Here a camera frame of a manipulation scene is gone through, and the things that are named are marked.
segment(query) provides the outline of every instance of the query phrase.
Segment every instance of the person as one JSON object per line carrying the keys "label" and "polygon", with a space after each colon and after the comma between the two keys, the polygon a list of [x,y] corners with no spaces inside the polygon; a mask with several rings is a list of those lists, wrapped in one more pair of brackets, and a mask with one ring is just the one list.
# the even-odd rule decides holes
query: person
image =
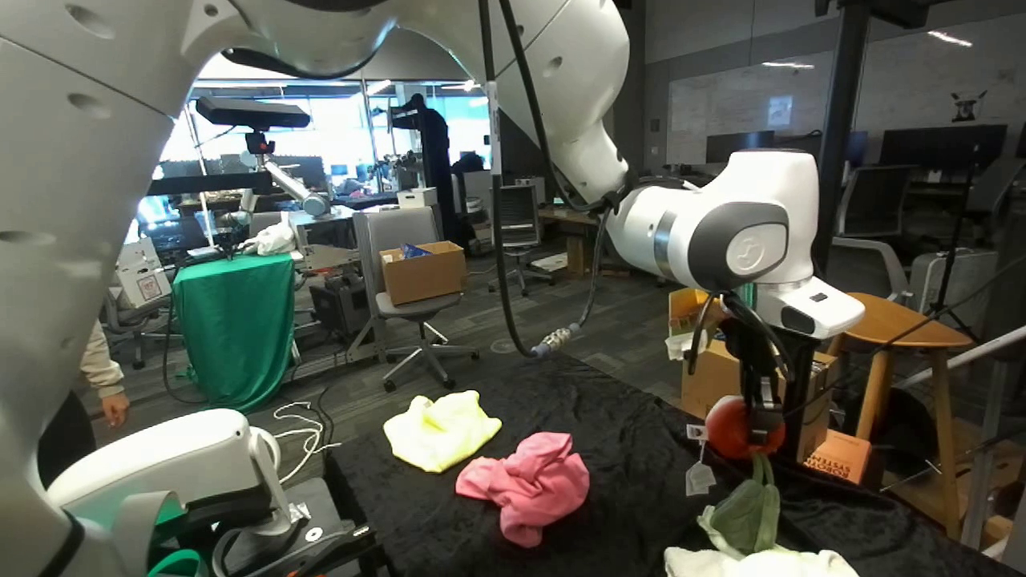
{"label": "person", "polygon": [[[123,425],[130,405],[121,385],[124,373],[121,366],[111,359],[111,350],[98,320],[92,325],[79,371],[100,395],[108,426],[118,428]],[[70,391],[39,437],[37,461],[43,488],[49,487],[65,469],[95,450],[96,439],[92,435],[89,415],[75,391]]]}

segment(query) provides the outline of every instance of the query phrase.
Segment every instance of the black velvet tablecloth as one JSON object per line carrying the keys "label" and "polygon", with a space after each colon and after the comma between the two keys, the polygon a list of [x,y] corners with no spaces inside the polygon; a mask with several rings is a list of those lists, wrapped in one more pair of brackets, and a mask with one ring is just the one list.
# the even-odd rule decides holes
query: black velvet tablecloth
{"label": "black velvet tablecloth", "polygon": [[[502,537],[498,507],[456,495],[465,463],[426,473],[394,458],[384,432],[332,450],[325,478],[337,505],[358,522],[365,515],[404,575],[663,575],[666,547],[711,548],[696,516],[750,472],[707,454],[719,484],[685,497],[684,472],[698,457],[688,417],[566,356],[527,361],[478,390],[503,428],[475,457],[506,457],[538,431],[569,432],[591,472],[588,500],[546,528],[541,546],[522,549]],[[775,472],[783,546],[833,549],[862,577],[1018,575],[897,502],[796,465],[775,463]]]}

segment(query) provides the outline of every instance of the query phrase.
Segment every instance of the green tablecloth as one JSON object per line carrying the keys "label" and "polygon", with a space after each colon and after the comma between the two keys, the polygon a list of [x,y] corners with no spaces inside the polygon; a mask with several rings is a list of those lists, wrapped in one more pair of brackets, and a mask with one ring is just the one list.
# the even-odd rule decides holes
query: green tablecloth
{"label": "green tablecloth", "polygon": [[183,269],[174,310],[197,385],[210,403],[249,411],[288,367],[294,295],[288,255],[240,256]]}

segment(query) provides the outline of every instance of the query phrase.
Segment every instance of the yellow cloth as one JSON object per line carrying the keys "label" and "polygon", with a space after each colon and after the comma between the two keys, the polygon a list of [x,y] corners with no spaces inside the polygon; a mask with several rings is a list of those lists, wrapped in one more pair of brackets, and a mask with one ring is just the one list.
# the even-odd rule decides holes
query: yellow cloth
{"label": "yellow cloth", "polygon": [[418,396],[409,411],[385,422],[392,454],[430,473],[440,473],[470,457],[502,428],[484,414],[477,391],[447,394],[431,402]]}

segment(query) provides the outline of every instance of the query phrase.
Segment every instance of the person's hand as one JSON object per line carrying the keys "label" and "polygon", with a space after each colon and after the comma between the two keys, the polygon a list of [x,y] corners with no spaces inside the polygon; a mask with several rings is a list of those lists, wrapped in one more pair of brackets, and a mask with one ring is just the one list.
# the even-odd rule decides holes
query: person's hand
{"label": "person's hand", "polygon": [[128,396],[123,392],[105,396],[100,399],[104,405],[104,416],[107,417],[107,424],[112,429],[116,429],[124,424],[128,418]]}

